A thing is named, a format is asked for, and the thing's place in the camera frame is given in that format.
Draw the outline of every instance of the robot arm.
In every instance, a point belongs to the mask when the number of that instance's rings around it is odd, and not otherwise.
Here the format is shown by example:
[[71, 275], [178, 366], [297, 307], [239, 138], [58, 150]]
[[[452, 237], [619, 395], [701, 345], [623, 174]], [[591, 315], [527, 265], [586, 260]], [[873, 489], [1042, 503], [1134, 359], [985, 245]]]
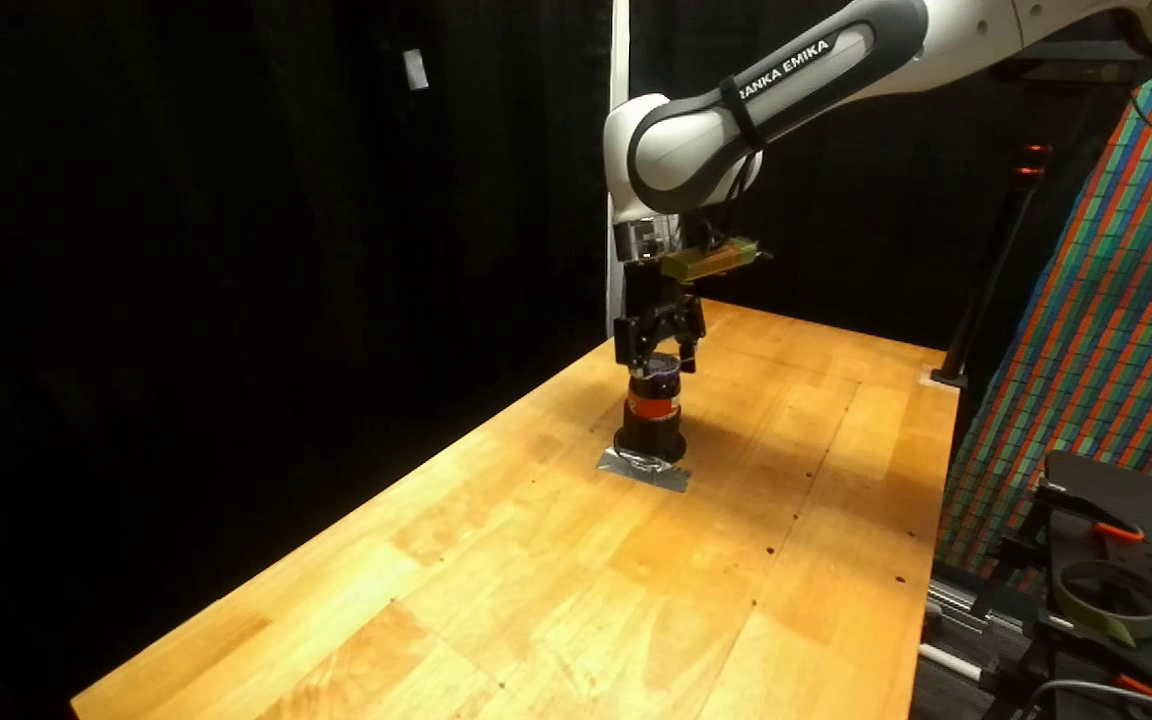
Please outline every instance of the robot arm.
[[[1152, 45], [1152, 0], [852, 0], [704, 96], [616, 107], [603, 126], [612, 220], [659, 242], [657, 214], [738, 198], [758, 150], [798, 126], [863, 96], [952, 84], [1099, 14], [1130, 14]], [[650, 247], [628, 237], [619, 260], [642, 256]]]

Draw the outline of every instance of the wooden table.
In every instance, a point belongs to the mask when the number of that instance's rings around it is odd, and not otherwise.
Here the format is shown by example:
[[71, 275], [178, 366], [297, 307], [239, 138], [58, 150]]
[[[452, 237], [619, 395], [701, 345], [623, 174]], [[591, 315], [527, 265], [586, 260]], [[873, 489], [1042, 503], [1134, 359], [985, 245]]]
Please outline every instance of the wooden table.
[[941, 352], [704, 303], [688, 491], [595, 468], [599, 345], [71, 701], [78, 716], [906, 716]]

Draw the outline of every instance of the colorful wall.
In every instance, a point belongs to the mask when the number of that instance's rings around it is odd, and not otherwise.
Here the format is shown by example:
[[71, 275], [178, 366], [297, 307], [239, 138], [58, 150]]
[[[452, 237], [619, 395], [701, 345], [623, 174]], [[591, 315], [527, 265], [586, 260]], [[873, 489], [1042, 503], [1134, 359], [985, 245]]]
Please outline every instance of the colorful wall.
[[1134, 105], [1089, 176], [957, 452], [941, 540], [952, 570], [988, 570], [995, 532], [1023, 515], [1050, 448], [1152, 475], [1152, 81]]

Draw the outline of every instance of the wooden tabletop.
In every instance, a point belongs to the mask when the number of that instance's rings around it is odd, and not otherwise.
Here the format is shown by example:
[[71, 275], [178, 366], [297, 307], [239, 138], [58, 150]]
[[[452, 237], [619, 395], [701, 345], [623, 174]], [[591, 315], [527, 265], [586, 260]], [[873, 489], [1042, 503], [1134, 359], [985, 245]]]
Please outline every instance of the wooden tabletop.
[[941, 352], [704, 300], [693, 486], [595, 459], [599, 345], [83, 687], [78, 716], [906, 716]]

